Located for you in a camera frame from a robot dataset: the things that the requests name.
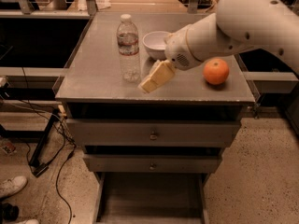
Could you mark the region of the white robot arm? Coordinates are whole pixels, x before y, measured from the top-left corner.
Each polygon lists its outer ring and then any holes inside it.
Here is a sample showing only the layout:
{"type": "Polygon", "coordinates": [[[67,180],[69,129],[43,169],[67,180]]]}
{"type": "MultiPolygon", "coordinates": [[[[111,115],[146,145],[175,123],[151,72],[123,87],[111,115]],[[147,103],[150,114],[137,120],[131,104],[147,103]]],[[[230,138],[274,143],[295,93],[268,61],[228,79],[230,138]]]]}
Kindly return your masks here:
{"type": "Polygon", "coordinates": [[[204,79],[219,85],[229,76],[224,56],[263,49],[299,74],[299,17],[280,0],[219,0],[214,13],[165,39],[165,59],[156,62],[139,84],[150,93],[177,70],[203,65],[204,79]]]}

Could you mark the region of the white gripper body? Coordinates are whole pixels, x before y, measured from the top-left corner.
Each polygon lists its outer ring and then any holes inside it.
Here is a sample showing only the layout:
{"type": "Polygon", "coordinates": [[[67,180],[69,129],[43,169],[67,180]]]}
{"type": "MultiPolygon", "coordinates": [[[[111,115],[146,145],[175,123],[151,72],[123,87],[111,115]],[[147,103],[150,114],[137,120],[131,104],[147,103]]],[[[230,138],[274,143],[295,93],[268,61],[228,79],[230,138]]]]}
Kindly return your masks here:
{"type": "Polygon", "coordinates": [[[196,59],[189,48],[187,34],[190,25],[168,35],[165,39],[165,57],[178,70],[186,71],[199,66],[202,62],[196,59]]]}

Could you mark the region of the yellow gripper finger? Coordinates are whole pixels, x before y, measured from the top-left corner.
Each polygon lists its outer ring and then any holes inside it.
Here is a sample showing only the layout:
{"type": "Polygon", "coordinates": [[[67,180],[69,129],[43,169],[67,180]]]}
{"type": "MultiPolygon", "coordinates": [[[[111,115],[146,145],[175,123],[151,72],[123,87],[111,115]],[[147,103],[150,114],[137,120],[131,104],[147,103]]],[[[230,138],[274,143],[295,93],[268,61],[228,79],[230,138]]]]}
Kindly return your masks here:
{"type": "Polygon", "coordinates": [[[160,63],[161,61],[160,60],[157,60],[151,67],[151,69],[149,70],[149,75],[151,75],[154,70],[157,68],[158,64],[160,63]]]}
{"type": "Polygon", "coordinates": [[[151,75],[147,75],[138,88],[144,93],[151,93],[171,80],[176,73],[176,67],[168,60],[161,61],[151,75]]]}

